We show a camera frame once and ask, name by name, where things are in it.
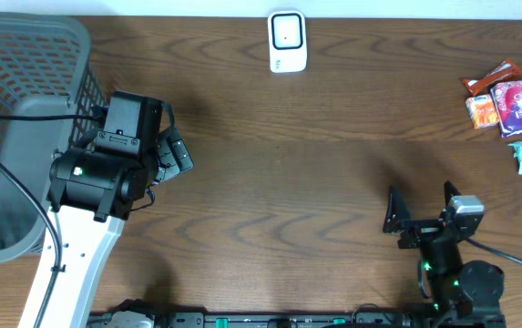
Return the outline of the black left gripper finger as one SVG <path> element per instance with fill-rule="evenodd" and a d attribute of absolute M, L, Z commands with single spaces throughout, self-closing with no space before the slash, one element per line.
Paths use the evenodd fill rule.
<path fill-rule="evenodd" d="M 192 157 L 189 154 L 188 148 L 177 128 L 171 130 L 169 140 L 179 171 L 183 172 L 192 169 L 194 167 Z"/>
<path fill-rule="evenodd" d="M 166 181 L 173 179 L 180 174 L 178 158 L 175 147 L 178 145 L 178 140 L 170 141 L 168 139 L 162 140 L 158 147 L 159 156 L 159 172 L 157 181 Z"/>

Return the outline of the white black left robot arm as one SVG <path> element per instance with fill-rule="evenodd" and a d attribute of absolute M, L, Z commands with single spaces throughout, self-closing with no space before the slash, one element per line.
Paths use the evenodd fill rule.
<path fill-rule="evenodd" d="M 86 326 L 134 202 L 193 167 L 169 103 L 117 91 L 96 111 L 96 135 L 50 167 L 44 246 L 22 327 Z"/>

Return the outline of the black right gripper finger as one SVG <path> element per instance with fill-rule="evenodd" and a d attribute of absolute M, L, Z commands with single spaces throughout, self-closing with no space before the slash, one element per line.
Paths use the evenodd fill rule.
<path fill-rule="evenodd" d="M 444 183 L 445 204 L 448 205 L 454 196 L 460 196 L 458 188 L 449 180 Z"/>
<path fill-rule="evenodd" d="M 391 186 L 388 193 L 388 206 L 384 217 L 383 233 L 397 233 L 411 220 L 410 211 L 397 187 Z"/>

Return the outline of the orange Kleenex tissue pack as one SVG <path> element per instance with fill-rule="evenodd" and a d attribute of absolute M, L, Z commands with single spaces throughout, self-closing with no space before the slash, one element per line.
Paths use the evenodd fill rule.
<path fill-rule="evenodd" d="M 490 95 L 469 97 L 466 108 L 474 129 L 491 127 L 499 122 L 496 106 Z"/>

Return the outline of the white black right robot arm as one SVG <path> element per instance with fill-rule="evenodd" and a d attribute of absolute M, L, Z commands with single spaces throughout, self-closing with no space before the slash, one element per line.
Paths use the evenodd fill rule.
<path fill-rule="evenodd" d="M 398 188 L 388 192 L 383 232 L 397 233 L 400 249 L 418 249 L 421 294 L 428 300 L 400 314 L 403 327 L 504 327 L 499 300 L 504 273 L 486 261 L 463 262 L 458 244 L 473 236 L 485 215 L 474 195 L 447 181 L 445 206 L 433 219 L 415 220 Z"/>

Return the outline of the orange chocolate bar wrapper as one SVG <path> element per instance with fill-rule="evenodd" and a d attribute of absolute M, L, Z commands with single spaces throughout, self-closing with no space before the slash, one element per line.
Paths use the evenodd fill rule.
<path fill-rule="evenodd" d="M 513 60 L 507 58 L 484 77 L 480 79 L 463 78 L 461 82 L 468 93 L 475 97 L 495 83 L 521 75 L 522 69 Z"/>

